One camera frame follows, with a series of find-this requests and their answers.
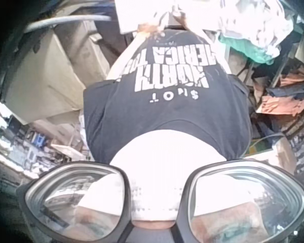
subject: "wire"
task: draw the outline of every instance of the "wire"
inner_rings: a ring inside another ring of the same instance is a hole
[[[252,148],[252,147],[254,147],[257,143],[261,142],[262,140],[270,138],[270,137],[285,137],[285,135],[283,133],[275,133],[275,134],[271,134],[271,135],[265,136],[265,137],[260,138],[259,140],[257,140],[254,144],[252,144],[249,147],[249,149]]]
[[[76,21],[85,21],[85,20],[92,20],[92,21],[110,21],[111,17],[104,16],[104,15],[69,15],[63,17],[55,17],[50,19],[44,19],[37,22],[33,22],[29,24],[24,33],[32,32],[37,29],[45,28],[51,25],[56,24],[64,24],[69,22],[76,22]]]

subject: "black t-shirt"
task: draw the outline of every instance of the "black t-shirt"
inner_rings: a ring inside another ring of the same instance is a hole
[[[205,40],[167,30],[141,45],[119,79],[84,91],[88,146],[96,161],[108,164],[132,139],[170,129],[201,139],[226,159],[238,158],[251,139],[247,95]]]

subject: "black glasses frame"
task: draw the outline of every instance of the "black glasses frame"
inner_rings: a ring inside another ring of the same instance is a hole
[[[225,161],[225,162],[220,162],[216,163],[216,165],[226,165],[234,162],[241,162],[241,161],[250,161],[250,162],[256,162],[256,163],[261,163],[261,164],[266,164],[257,160],[253,159],[236,159],[236,160],[231,160],[231,161]],[[72,239],[69,237],[66,237],[64,235],[61,235],[54,230],[50,229],[47,227],[45,224],[43,224],[40,220],[38,220],[33,213],[30,211],[30,209],[27,206],[25,196],[27,191],[38,181],[44,179],[44,177],[53,172],[54,170],[69,165],[69,164],[81,164],[82,166],[86,165],[94,165],[97,166],[99,165],[100,167],[103,167],[104,169],[108,170],[108,168],[113,169],[117,172],[120,173],[120,175],[123,177],[124,180],[124,206],[123,206],[123,211],[121,214],[121,217],[119,219],[118,224],[116,225],[115,229],[107,236],[104,238],[94,240],[94,241],[83,241],[83,240],[76,240]],[[177,219],[175,220],[175,224],[170,228],[173,240],[175,243],[200,243],[194,236],[193,232],[191,231],[191,227],[189,225],[189,214],[188,214],[188,207],[189,207],[189,194],[190,190],[192,187],[192,184],[194,182],[195,177],[202,172],[205,169],[213,167],[214,164],[207,165],[200,167],[196,169],[193,173],[190,174],[188,177],[183,192],[181,196],[181,201],[180,201],[180,206],[178,210],[178,215]],[[287,172],[285,172],[283,169],[278,168],[278,167],[273,167],[276,170],[280,171],[281,173],[284,173],[286,176],[288,176],[291,180],[293,180],[296,184],[298,184],[303,190],[304,186],[298,182],[294,177],[289,175]],[[121,169],[106,165],[106,164],[101,164],[101,163],[92,163],[88,161],[76,161],[76,162],[70,162],[65,165],[59,165],[53,168],[52,170],[43,173],[40,178],[31,181],[30,183],[26,185],[22,185],[17,189],[17,197],[19,201],[20,208],[22,209],[24,215],[29,219],[38,229],[40,229],[44,234],[47,236],[60,241],[62,243],[125,243],[127,237],[130,235],[132,229],[134,228],[134,225],[132,223],[132,218],[131,218],[131,190],[130,190],[130,184],[127,175],[125,174],[124,171]],[[263,241],[263,242],[270,242],[270,243],[277,243],[281,242],[284,239],[286,239],[289,235],[293,233],[295,229],[298,229],[301,223],[304,221],[304,210],[300,214],[299,218],[296,219],[293,224],[291,224],[289,227],[285,228],[283,232],[280,234],[276,235],[275,237]]]

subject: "eyeglasses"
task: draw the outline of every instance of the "eyeglasses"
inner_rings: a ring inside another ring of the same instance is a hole
[[[28,220],[60,242],[126,242],[134,228],[129,180],[113,166],[67,163],[19,187],[17,196]],[[179,243],[279,242],[303,220],[301,183],[240,159],[191,173],[170,231]]]

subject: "orange fabric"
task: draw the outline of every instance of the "orange fabric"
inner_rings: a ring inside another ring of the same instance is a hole
[[[295,100],[292,97],[263,96],[261,112],[265,114],[291,114],[296,116],[304,110],[304,99]]]
[[[304,81],[304,66],[301,66],[299,69],[291,71],[287,75],[280,76],[280,87],[286,85],[292,85],[297,82]]]

